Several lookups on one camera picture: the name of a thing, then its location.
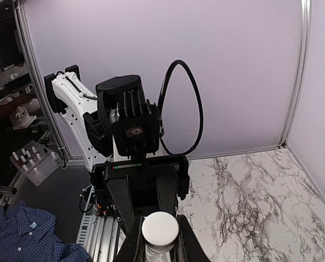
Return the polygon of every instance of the marble surface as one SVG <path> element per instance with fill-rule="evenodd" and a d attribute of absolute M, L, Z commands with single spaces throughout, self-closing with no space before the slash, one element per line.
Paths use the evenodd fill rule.
<path fill-rule="evenodd" d="M 287 149 L 190 162 L 179 203 L 211 261 L 325 261 L 325 205 Z"/>

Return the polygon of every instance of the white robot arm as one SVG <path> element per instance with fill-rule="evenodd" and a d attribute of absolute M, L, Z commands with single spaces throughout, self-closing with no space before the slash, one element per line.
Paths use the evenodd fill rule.
<path fill-rule="evenodd" d="M 59 114 L 72 131 L 78 143 L 89 172 L 93 171 L 95 164 L 104 163 L 106 158 L 96 151 L 88 139 L 83 115 L 97 111 L 97 97 L 78 79 L 74 72 L 59 73 L 52 80 L 55 96 L 68 107 L 65 114 Z"/>

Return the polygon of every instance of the white lid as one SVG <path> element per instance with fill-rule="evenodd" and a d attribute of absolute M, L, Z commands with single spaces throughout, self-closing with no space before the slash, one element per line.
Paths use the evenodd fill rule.
<path fill-rule="evenodd" d="M 178 236 L 179 225 L 171 214 L 155 212 L 144 219 L 141 231 L 151 249 L 165 253 L 172 249 Z"/>

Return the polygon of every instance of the wire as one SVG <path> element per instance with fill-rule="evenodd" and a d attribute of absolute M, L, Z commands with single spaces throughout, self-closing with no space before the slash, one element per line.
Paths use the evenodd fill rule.
<path fill-rule="evenodd" d="M 66 161 L 65 161 L 65 150 L 66 144 L 63 147 L 58 147 L 59 151 L 62 153 L 62 157 L 63 157 L 63 168 L 66 168 Z"/>
<path fill-rule="evenodd" d="M 90 200 L 91 196 L 90 196 L 90 192 L 88 193 L 88 189 L 91 187 L 91 185 L 89 185 L 86 189 L 82 189 L 83 190 L 83 193 L 84 194 L 88 194 L 88 200 Z M 87 210 L 83 210 L 82 207 L 81 207 L 81 202 L 82 202 L 82 199 L 83 201 L 86 203 L 86 204 L 89 204 L 89 202 L 86 202 L 85 199 L 84 199 L 84 195 L 83 194 L 80 194 L 80 201 L 79 201 L 79 210 L 82 212 L 82 213 L 87 213 L 89 212 L 89 210 L 91 210 L 93 208 L 93 205 L 94 205 L 94 202 L 95 202 L 95 199 L 93 198 L 93 203 L 90 204 L 90 207 L 87 209 Z"/>
<path fill-rule="evenodd" d="M 164 102 L 164 99 L 166 97 L 166 91 L 167 91 L 168 83 L 169 83 L 169 80 L 171 78 L 172 72 L 173 72 L 174 68 L 177 65 L 181 65 L 184 68 L 184 70 L 186 71 L 186 73 L 187 73 L 187 75 L 188 75 L 188 77 L 189 77 L 189 79 L 191 81 L 191 84 L 192 84 L 192 86 L 194 88 L 195 95 L 196 95 L 196 99 L 197 99 L 197 104 L 198 104 L 198 107 L 199 107 L 199 118 L 200 118 L 200 122 L 199 122 L 199 132 L 198 132 L 196 141 L 192 145 L 192 147 L 189 148 L 189 150 L 187 150 L 186 152 L 183 153 L 183 154 L 189 154 L 189 153 L 193 152 L 195 150 L 195 148 L 198 146 L 198 144 L 200 143 L 200 140 L 201 140 L 201 137 L 202 137 L 203 128 L 204 128 L 204 113 L 203 113 L 203 108 L 202 108 L 202 102 L 201 102 L 201 97 L 200 97 L 199 89 L 197 87 L 195 78 L 194 78 L 193 74 L 191 73 L 190 68 L 188 67 L 188 65 L 184 61 L 182 61 L 182 60 L 176 60 L 176 61 L 174 61 L 169 66 L 169 68 L 168 68 L 168 70 L 166 72 L 166 76 L 164 77 L 164 80 L 163 80 L 163 84 L 162 84 L 162 87 L 161 87 L 160 96 L 159 96 L 158 102 L 157 102 L 157 107 L 159 108 L 159 110 L 161 112 L 161 115 L 162 115 L 163 102 Z M 174 154 L 174 153 L 171 153 L 167 149 L 167 147 L 166 147 L 166 145 L 165 145 L 162 137 L 160 137 L 160 140 L 161 140 L 161 145 L 163 146 L 163 148 L 165 149 L 165 151 L 168 154 Z"/>
<path fill-rule="evenodd" d="M 70 82 L 70 84 L 72 84 L 73 85 L 73 87 L 75 87 L 75 89 L 77 90 L 77 92 L 79 92 L 79 93 L 83 93 L 78 87 L 77 87 L 77 85 L 75 85 L 75 83 L 63 72 L 63 71 L 58 71 L 57 72 L 57 74 L 56 75 L 58 75 L 58 74 L 63 74 L 63 75 L 65 75 L 65 78 Z M 85 98 L 88 98 L 88 99 L 92 99 L 92 100 L 98 100 L 98 98 L 97 97 L 91 97 L 91 96 L 89 96 L 88 94 L 84 94 L 84 97 Z"/>

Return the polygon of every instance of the gray floor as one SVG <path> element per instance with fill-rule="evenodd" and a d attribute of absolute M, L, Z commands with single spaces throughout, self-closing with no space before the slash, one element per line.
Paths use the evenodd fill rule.
<path fill-rule="evenodd" d="M 24 200 L 28 207 L 53 213 L 57 216 L 56 235 L 65 243 L 75 243 L 82 219 L 79 195 L 89 184 L 84 166 L 59 168 L 38 187 L 25 179 L 12 205 Z"/>

